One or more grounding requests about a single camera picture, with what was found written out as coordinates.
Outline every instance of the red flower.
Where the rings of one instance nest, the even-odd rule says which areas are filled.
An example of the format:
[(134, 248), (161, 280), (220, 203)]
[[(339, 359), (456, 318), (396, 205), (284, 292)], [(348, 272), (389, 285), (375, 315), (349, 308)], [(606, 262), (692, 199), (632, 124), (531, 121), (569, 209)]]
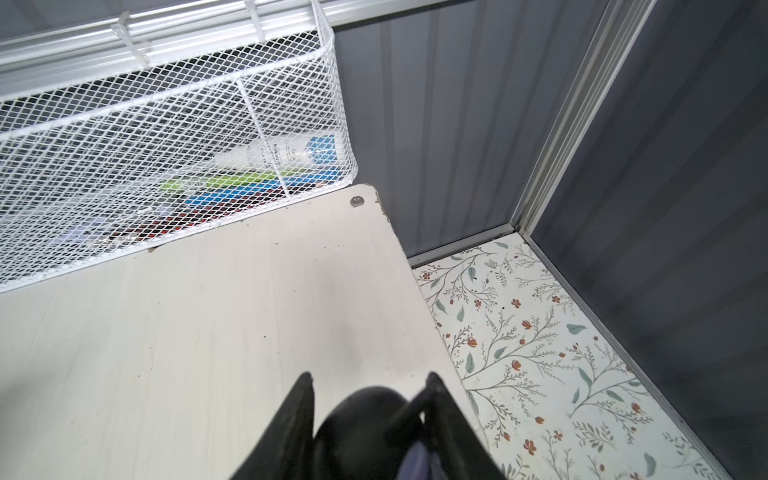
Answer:
[(536, 447), (533, 445), (533, 440), (526, 440), (523, 444), (523, 448), (528, 450), (528, 453), (533, 455), (533, 452), (536, 451)]

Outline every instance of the black round object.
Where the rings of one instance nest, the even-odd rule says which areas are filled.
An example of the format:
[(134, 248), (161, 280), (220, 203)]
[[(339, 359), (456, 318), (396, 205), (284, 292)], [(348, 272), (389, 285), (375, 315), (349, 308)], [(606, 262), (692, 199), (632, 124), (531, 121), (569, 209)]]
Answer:
[(313, 480), (393, 480), (408, 448), (420, 435), (416, 416), (413, 435), (399, 444), (384, 432), (405, 398), (385, 387), (359, 390), (341, 402), (320, 426), (314, 440)]

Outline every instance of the floral floor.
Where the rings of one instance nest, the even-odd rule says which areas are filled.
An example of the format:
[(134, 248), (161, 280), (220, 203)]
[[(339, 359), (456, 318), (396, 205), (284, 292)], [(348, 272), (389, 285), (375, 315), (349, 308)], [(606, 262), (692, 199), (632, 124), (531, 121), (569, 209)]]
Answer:
[(518, 234), (414, 274), (508, 478), (720, 478)]

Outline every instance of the wire basket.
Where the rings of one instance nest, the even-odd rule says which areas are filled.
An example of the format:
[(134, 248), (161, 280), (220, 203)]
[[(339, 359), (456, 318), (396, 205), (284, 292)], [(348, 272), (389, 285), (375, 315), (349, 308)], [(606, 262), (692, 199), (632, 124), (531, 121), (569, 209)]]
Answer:
[(351, 184), (312, 4), (312, 31), (2, 103), (0, 291)]

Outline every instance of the gray wall panel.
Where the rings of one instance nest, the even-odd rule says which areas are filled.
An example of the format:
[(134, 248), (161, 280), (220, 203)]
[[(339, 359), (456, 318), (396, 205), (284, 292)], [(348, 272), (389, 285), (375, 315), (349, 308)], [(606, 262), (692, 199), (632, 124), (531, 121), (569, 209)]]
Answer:
[[(474, 0), (338, 30), (357, 181), (386, 191), (406, 254), (508, 222), (605, 3)], [(383, 82), (354, 72), (366, 48)]]
[(668, 2), (533, 238), (734, 478), (768, 472), (768, 1)]

